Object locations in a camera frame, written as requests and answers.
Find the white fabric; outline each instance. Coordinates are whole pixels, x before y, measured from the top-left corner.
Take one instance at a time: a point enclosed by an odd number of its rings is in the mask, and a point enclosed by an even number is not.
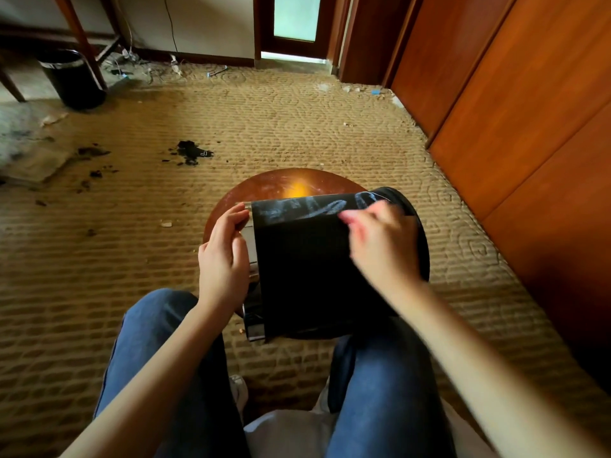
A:
[[[276,410],[248,424],[244,431],[252,458],[323,458],[337,415],[323,411],[320,403],[316,411]],[[443,405],[458,458],[499,458],[446,401]]]

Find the person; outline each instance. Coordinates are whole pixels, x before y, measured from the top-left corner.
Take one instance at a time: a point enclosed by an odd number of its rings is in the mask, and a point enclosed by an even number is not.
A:
[[[609,457],[420,279],[415,222],[385,201],[340,218],[355,265],[401,318],[340,338],[328,413],[266,415],[243,429],[221,331],[248,290],[238,231],[248,216],[244,204],[229,209],[200,247],[199,298],[161,289],[127,311],[95,419],[63,457],[464,455],[429,350],[502,457]]]

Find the door frame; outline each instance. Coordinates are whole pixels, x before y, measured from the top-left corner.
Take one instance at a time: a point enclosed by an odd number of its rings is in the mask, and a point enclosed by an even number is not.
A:
[[[274,36],[274,0],[253,0],[255,19],[255,56],[261,51],[326,59],[335,13],[335,0],[320,0],[315,41]]]

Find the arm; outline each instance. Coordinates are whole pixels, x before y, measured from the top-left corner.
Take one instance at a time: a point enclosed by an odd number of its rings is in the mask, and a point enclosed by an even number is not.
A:
[[[246,296],[248,251],[236,226],[248,215],[240,204],[218,220],[210,241],[199,250],[200,297],[196,306],[62,457],[155,454],[197,366]]]
[[[385,202],[340,218],[355,265],[420,335],[500,455],[610,456],[420,279],[413,218]]]

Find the carpet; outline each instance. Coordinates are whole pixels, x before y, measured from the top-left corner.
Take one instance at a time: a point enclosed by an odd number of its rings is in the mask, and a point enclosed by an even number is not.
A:
[[[110,154],[69,161],[40,187],[0,187],[1,456],[55,456],[87,426],[125,311],[157,288],[196,292],[195,251],[216,202],[247,177],[286,167],[403,192],[424,223],[434,289],[611,445],[611,400],[577,366],[388,91],[345,91],[330,76],[277,70],[207,78],[211,67],[184,66],[184,79],[163,72],[151,84],[136,71],[125,80],[135,86],[102,107],[32,134]],[[42,98],[22,105],[2,94],[0,116],[57,106]],[[179,165],[168,149],[180,140],[214,157]],[[102,177],[90,177],[96,170]],[[237,317],[229,323],[225,348],[230,374],[249,386],[249,415],[311,408],[333,342],[250,344],[240,328]],[[442,395],[466,415],[437,372]]]

